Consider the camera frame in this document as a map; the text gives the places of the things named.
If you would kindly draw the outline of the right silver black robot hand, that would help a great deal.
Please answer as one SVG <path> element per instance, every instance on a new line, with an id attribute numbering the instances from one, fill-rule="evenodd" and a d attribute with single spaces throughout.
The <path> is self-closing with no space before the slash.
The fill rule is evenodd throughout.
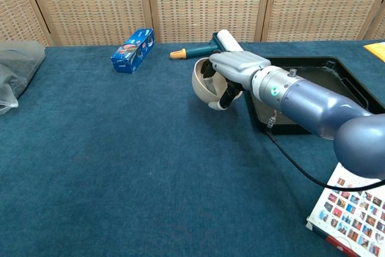
<path id="1" fill-rule="evenodd" d="M 202 65 L 205 85 L 214 89 L 211 78 L 219 73 L 226 80 L 227 87 L 218 101 L 208 103 L 213 110 L 226 110 L 240 92 L 252 89 L 256 72 L 271 65 L 270 60 L 248 51 L 214 52 Z"/>

